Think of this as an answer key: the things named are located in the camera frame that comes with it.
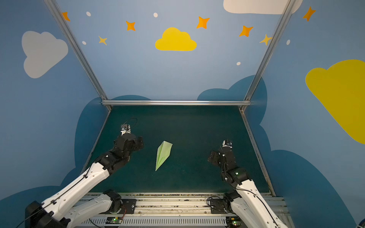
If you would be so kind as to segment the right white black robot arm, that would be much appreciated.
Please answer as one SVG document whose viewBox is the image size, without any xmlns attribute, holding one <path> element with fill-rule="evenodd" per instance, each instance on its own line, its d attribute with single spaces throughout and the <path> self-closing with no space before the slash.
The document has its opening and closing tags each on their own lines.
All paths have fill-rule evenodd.
<svg viewBox="0 0 365 228">
<path fill-rule="evenodd" d="M 211 212 L 231 213 L 239 217 L 247 228 L 286 228 L 258 191 L 246 170 L 237 165 L 231 147 L 211 151 L 208 161 L 221 170 L 222 180 L 234 191 L 222 199 L 208 199 Z"/>
</svg>

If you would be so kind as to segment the left green circuit board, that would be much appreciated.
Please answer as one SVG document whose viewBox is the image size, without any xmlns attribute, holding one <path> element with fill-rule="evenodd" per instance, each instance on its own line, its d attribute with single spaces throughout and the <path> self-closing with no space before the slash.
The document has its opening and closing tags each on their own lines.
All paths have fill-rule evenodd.
<svg viewBox="0 0 365 228">
<path fill-rule="evenodd" d="M 121 224 L 122 222 L 122 217 L 107 217 L 106 219 L 106 224 Z"/>
</svg>

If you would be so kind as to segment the aluminium right corner post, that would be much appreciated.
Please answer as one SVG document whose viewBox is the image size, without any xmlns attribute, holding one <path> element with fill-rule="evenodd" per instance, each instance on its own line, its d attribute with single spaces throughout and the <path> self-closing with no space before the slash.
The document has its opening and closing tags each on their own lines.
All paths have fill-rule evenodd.
<svg viewBox="0 0 365 228">
<path fill-rule="evenodd" d="M 287 2 L 286 6 L 284 7 L 284 11 L 277 23 L 277 26 L 272 34 L 272 39 L 270 40 L 270 44 L 268 45 L 265 53 L 264 53 L 264 56 L 260 62 L 260 65 L 259 65 L 259 68 L 248 88 L 248 91 L 245 95 L 245 98 L 244 98 L 244 101 L 245 102 L 248 102 L 249 104 L 245 104 L 245 105 L 241 105 L 240 106 L 240 112 L 241 114 L 244 114 L 244 111 L 246 109 L 247 106 L 249 106 L 251 104 L 251 98 L 267 68 L 267 65 L 269 64 L 270 62 L 270 59 L 275 51 L 275 48 L 293 14 L 293 9 L 294 9 L 294 6 L 296 5 L 296 0 L 290 0 Z"/>
</svg>

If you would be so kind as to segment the light green paper sheet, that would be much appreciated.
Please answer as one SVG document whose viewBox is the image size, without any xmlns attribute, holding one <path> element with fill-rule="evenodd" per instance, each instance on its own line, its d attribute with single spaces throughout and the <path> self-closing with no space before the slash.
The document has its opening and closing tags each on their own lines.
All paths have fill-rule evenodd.
<svg viewBox="0 0 365 228">
<path fill-rule="evenodd" d="M 163 141 L 157 149 L 156 155 L 156 171 L 162 166 L 162 164 L 169 158 L 173 144 L 167 141 Z"/>
</svg>

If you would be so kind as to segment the green circuit board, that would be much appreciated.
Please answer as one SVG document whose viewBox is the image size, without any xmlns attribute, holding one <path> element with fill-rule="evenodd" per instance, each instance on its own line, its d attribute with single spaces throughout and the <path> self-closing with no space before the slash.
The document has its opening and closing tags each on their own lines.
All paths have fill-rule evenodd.
<svg viewBox="0 0 365 228">
<path fill-rule="evenodd" d="M 242 221 L 238 217 L 226 217 L 226 228 L 240 228 Z"/>
<path fill-rule="evenodd" d="M 121 224 L 122 222 L 122 217 L 107 217 L 106 219 L 106 224 Z"/>
</svg>

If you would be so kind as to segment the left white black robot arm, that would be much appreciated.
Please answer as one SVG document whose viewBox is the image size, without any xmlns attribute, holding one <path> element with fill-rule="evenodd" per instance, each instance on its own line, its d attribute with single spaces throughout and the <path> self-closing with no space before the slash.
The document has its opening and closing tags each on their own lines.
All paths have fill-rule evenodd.
<svg viewBox="0 0 365 228">
<path fill-rule="evenodd" d="M 25 209 L 24 226 L 27 228 L 74 228 L 101 213 L 126 213 L 121 196 L 107 190 L 96 199 L 77 206 L 91 189 L 125 166 L 132 152 L 143 149 L 143 138 L 125 132 L 114 141 L 111 150 L 95 159 L 92 165 L 72 183 L 39 203 Z"/>
</svg>

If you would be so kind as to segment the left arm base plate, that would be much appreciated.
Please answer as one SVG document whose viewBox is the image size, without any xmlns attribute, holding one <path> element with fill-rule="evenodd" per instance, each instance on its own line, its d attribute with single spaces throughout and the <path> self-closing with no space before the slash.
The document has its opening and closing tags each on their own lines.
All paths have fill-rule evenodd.
<svg viewBox="0 0 365 228">
<path fill-rule="evenodd" d="M 105 214 L 134 214 L 136 209 L 135 199 L 116 199 Z"/>
</svg>

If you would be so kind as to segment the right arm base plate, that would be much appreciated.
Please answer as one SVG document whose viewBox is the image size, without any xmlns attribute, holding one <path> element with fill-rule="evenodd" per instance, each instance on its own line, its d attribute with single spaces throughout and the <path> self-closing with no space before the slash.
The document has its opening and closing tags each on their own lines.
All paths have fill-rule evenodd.
<svg viewBox="0 0 365 228">
<path fill-rule="evenodd" d="M 225 199 L 209 197 L 206 200 L 211 214 L 235 214 L 231 208 L 231 203 Z"/>
</svg>

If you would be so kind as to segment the aluminium corner post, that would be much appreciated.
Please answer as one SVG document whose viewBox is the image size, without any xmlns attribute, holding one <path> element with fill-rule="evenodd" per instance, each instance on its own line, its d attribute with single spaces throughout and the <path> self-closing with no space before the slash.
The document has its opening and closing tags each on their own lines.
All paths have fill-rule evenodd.
<svg viewBox="0 0 365 228">
<path fill-rule="evenodd" d="M 240 112 L 241 114 L 244 114 L 244 111 L 246 109 L 247 106 L 249 106 L 251 104 L 251 98 L 267 68 L 267 65 L 269 64 L 270 62 L 270 59 L 275 51 L 275 48 L 293 14 L 293 9 L 294 9 L 294 6 L 296 5 L 296 0 L 290 0 L 287 2 L 286 6 L 284 7 L 284 11 L 277 23 L 277 26 L 272 34 L 272 39 L 270 40 L 270 44 L 268 45 L 265 53 L 264 53 L 264 56 L 260 62 L 260 65 L 259 65 L 259 68 L 248 88 L 248 91 L 245 95 L 245 98 L 244 98 L 244 101 L 245 102 L 248 102 L 249 104 L 245 104 L 245 105 L 241 105 L 240 106 Z"/>
<path fill-rule="evenodd" d="M 44 0 L 47 8 L 49 9 L 50 13 L 52 14 L 53 18 L 55 19 L 56 23 L 58 24 L 59 28 L 61 29 L 63 35 L 67 39 L 69 45 L 73 49 L 76 57 L 78 58 L 81 66 L 83 67 L 86 75 L 90 79 L 92 85 L 94 86 L 95 90 L 97 91 L 98 95 L 100 96 L 102 101 L 108 100 L 108 97 L 103 90 L 96 74 L 94 73 L 91 65 L 89 64 L 86 56 L 84 55 L 83 51 L 81 50 L 81 46 L 78 44 L 73 32 L 71 31 L 67 21 L 64 19 L 64 16 L 57 4 L 54 0 Z"/>
</svg>

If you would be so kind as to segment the right green circuit board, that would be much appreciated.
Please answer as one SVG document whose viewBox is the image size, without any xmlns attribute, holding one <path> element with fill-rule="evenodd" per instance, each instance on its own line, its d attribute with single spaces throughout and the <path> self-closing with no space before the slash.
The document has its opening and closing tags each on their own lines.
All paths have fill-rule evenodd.
<svg viewBox="0 0 365 228">
<path fill-rule="evenodd" d="M 240 228 L 242 221 L 238 217 L 226 217 L 226 228 Z"/>
</svg>

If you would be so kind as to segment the aluminium left corner post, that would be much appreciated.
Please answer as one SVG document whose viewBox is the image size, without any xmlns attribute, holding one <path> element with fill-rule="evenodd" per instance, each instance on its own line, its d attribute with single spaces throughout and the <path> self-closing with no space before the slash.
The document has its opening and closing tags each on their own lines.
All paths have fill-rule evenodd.
<svg viewBox="0 0 365 228">
<path fill-rule="evenodd" d="M 83 51 L 81 50 L 81 46 L 78 44 L 73 32 L 71 31 L 67 21 L 64 19 L 64 16 L 57 4 L 54 0 L 44 0 L 47 8 L 49 9 L 50 13 L 52 14 L 53 18 L 55 19 L 56 23 L 58 24 L 59 28 L 61 29 L 63 35 L 67 39 L 69 45 L 73 49 L 76 57 L 78 58 L 81 66 L 83 67 L 86 75 L 90 79 L 92 85 L 94 86 L 95 90 L 97 91 L 98 95 L 100 96 L 102 101 L 108 100 L 108 97 L 103 90 L 96 74 L 94 73 L 91 65 L 89 64 L 86 56 L 84 55 Z"/>
</svg>

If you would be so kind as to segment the right side floor rail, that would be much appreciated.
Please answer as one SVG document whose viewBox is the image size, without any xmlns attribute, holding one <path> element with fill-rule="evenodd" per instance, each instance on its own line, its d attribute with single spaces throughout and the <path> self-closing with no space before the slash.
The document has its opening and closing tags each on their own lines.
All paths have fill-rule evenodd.
<svg viewBox="0 0 365 228">
<path fill-rule="evenodd" d="M 255 152 L 255 154 L 256 154 L 256 157 L 257 157 L 257 160 L 258 160 L 258 163 L 259 163 L 260 169 L 261 169 L 261 171 L 262 171 L 262 173 L 263 173 L 263 176 L 264 176 L 264 178 L 265 178 L 266 183 L 268 184 L 268 187 L 269 187 L 270 193 L 271 193 L 271 195 L 272 195 L 273 197 L 276 197 L 276 196 L 277 196 L 277 194 L 276 194 L 276 192 L 275 192 L 275 190 L 274 190 L 274 187 L 273 187 L 273 185 L 272 185 L 272 182 L 271 182 L 271 179 L 270 179 L 270 177 L 269 177 L 268 171 L 267 171 L 266 166 L 265 166 L 265 164 L 264 164 L 264 161 L 263 161 L 263 159 L 262 159 L 261 153 L 260 153 L 260 151 L 259 151 L 259 148 L 258 148 L 258 146 L 257 146 L 257 143 L 256 143 L 256 141 L 255 141 L 255 138 L 254 138 L 253 132 L 252 132 L 252 130 L 251 130 L 251 127 L 250 127 L 250 125 L 249 125 L 248 119 L 247 119 L 247 117 L 246 117 L 246 115 L 245 115 L 245 113 L 244 113 L 244 109 L 243 109 L 243 108 L 240 108 L 240 114 L 241 114 L 241 116 L 242 116 L 242 120 L 243 120 L 244 125 L 245 125 L 245 127 L 246 127 L 246 130 L 247 130 L 247 133 L 248 133 L 248 136 L 249 136 L 250 142 L 251 142 L 251 144 L 252 144 L 252 146 L 253 146 L 253 149 L 254 149 L 254 152 Z"/>
</svg>

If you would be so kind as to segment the left side floor rail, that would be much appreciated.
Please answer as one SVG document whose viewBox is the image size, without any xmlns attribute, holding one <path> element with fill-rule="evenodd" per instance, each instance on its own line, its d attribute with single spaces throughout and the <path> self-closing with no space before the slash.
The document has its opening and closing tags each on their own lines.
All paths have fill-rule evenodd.
<svg viewBox="0 0 365 228">
<path fill-rule="evenodd" d="M 108 109 L 97 103 L 86 105 L 81 112 L 74 142 L 75 168 L 64 178 L 63 187 L 71 183 L 85 169 L 108 114 Z"/>
</svg>

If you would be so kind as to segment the aluminium back frame rail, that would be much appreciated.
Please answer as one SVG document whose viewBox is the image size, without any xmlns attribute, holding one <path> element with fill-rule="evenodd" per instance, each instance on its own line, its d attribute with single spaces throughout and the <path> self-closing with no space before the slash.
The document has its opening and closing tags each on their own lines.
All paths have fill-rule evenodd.
<svg viewBox="0 0 365 228">
<path fill-rule="evenodd" d="M 165 106 L 176 106 L 176 105 L 191 105 L 191 106 L 249 106 L 250 101 L 189 101 L 189 100 L 102 100 L 102 105 L 116 105 L 116 106 L 143 106 L 143 105 L 165 105 Z"/>
</svg>

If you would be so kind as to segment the aluminium front rail platform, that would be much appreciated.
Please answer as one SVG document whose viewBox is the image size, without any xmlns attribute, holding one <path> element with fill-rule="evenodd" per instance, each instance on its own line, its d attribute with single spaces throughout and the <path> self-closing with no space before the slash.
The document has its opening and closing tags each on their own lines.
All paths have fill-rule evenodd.
<svg viewBox="0 0 365 228">
<path fill-rule="evenodd" d="M 102 193 L 87 193 L 77 206 L 96 199 Z M 121 199 L 135 199 L 134 214 L 101 213 L 76 226 L 79 228 L 225 228 L 226 217 L 234 214 L 211 214 L 206 204 L 209 197 L 223 198 L 222 193 L 118 193 Z M 282 197 L 261 194 L 287 227 L 293 220 Z M 121 224 L 106 224 L 107 217 L 122 217 Z"/>
</svg>

